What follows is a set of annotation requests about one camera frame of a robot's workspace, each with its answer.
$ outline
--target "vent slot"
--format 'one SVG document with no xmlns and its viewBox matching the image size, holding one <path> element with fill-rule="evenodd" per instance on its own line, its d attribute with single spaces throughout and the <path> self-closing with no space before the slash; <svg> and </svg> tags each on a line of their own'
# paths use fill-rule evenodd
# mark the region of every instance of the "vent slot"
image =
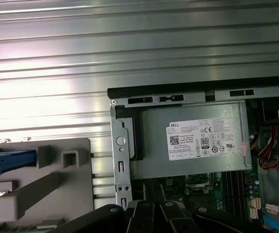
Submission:
<svg viewBox="0 0 279 233">
<path fill-rule="evenodd" d="M 255 94 L 255 91 L 253 89 L 250 90 L 240 90 L 240 91 L 230 91 L 231 97 L 236 96 L 253 96 Z"/>
<path fill-rule="evenodd" d="M 135 104 L 135 103 L 152 103 L 153 97 L 141 97 L 141 98 L 132 98 L 128 99 L 129 104 Z"/>
</svg>

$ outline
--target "power connector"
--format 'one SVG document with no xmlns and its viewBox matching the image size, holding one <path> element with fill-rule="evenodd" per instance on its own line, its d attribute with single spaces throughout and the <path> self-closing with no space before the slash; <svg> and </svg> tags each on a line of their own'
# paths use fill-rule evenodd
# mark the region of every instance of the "power connector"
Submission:
<svg viewBox="0 0 279 233">
<path fill-rule="evenodd" d="M 251 200 L 251 207 L 255 208 L 256 210 L 261 209 L 261 199 L 260 198 L 254 198 Z"/>
<path fill-rule="evenodd" d="M 278 205 L 265 204 L 265 210 L 269 213 L 277 215 L 279 213 Z"/>
</svg>

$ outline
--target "motherboard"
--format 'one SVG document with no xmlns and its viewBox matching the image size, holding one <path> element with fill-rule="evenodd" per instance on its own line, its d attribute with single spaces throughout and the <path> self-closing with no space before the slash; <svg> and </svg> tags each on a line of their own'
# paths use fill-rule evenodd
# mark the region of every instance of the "motherboard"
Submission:
<svg viewBox="0 0 279 233">
<path fill-rule="evenodd" d="M 153 180 L 162 185 L 166 200 L 181 201 L 189 211 L 199 205 L 208 205 L 252 222 L 262 221 L 257 166 L 246 171 L 161 177 Z M 145 181 L 147 180 L 132 181 L 134 200 L 143 199 Z"/>
</svg>

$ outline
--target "white connector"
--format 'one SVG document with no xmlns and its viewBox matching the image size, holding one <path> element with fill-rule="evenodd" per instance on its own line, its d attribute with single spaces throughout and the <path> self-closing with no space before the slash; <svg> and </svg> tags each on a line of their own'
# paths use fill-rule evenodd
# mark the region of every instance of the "white connector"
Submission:
<svg viewBox="0 0 279 233">
<path fill-rule="evenodd" d="M 251 219 L 258 219 L 258 211 L 255 208 L 250 207 L 249 208 L 249 216 Z"/>
<path fill-rule="evenodd" d="M 278 205 L 265 204 L 265 210 L 269 213 L 277 215 L 279 213 Z"/>
<path fill-rule="evenodd" d="M 251 206 L 255 208 L 256 210 L 261 209 L 261 199 L 260 198 L 254 198 L 251 200 Z"/>
</svg>

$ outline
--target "green circuit board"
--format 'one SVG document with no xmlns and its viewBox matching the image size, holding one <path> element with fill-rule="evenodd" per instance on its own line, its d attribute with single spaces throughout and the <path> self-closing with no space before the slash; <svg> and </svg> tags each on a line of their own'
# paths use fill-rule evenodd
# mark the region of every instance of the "green circuit board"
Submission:
<svg viewBox="0 0 279 233">
<path fill-rule="evenodd" d="M 224 208 L 221 173 L 155 179 L 162 184 L 167 200 L 181 201 L 190 211 L 199 205 L 215 206 L 218 209 Z M 196 186 L 196 184 L 203 184 L 209 181 L 211 181 L 211 185 L 188 188 L 188 186 Z M 137 180 L 132 183 L 133 196 L 143 198 L 143 182 L 144 180 Z"/>
<path fill-rule="evenodd" d="M 252 200 L 260 198 L 258 167 L 256 163 L 257 161 L 254 162 L 251 170 L 241 172 L 243 178 L 239 184 L 237 184 L 235 179 L 232 183 L 227 183 L 224 179 L 226 174 L 225 172 L 161 177 L 154 178 L 153 180 L 157 180 L 160 184 L 162 184 L 167 200 L 181 201 L 189 211 L 192 211 L 199 205 L 208 205 L 219 210 L 231 212 L 231 209 L 228 206 L 228 200 L 232 197 L 227 196 L 227 189 L 236 189 L 240 186 L 240 189 L 244 190 L 244 195 L 238 197 L 235 197 L 234 195 L 234 199 L 237 200 L 237 205 L 241 204 L 238 200 L 241 200 L 242 197 L 245 200 L 246 216 L 241 217 L 253 222 L 261 222 L 261 216 L 259 216 L 259 218 L 250 216 Z M 145 181 L 147 180 L 132 181 L 133 198 L 135 200 L 143 199 L 143 182 Z"/>
</svg>

